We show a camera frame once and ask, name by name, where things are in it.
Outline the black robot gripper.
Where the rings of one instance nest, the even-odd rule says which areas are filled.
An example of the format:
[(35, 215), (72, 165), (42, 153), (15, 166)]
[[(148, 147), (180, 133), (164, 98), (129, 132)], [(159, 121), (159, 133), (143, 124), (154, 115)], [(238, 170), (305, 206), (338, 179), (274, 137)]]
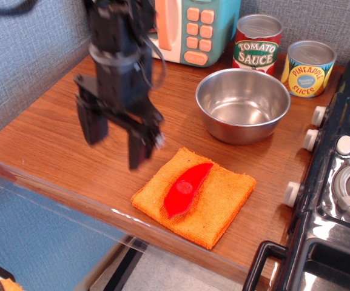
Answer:
[(76, 106), (84, 139), (93, 146), (108, 135), (108, 121), (128, 132), (129, 169), (150, 159), (160, 132), (161, 113), (149, 99), (152, 54), (147, 47), (129, 55), (89, 46), (96, 76), (76, 75)]

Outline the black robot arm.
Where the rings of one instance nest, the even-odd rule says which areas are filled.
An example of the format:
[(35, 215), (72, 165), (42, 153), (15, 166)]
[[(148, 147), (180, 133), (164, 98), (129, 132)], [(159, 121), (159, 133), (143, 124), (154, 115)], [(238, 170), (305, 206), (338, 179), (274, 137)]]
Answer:
[(162, 114), (149, 99), (153, 87), (148, 33), (155, 26), (149, 1), (85, 1), (91, 31), (89, 54), (96, 75), (76, 75), (76, 106), (86, 142), (109, 133), (108, 123), (128, 134), (129, 169), (135, 170), (163, 143)]

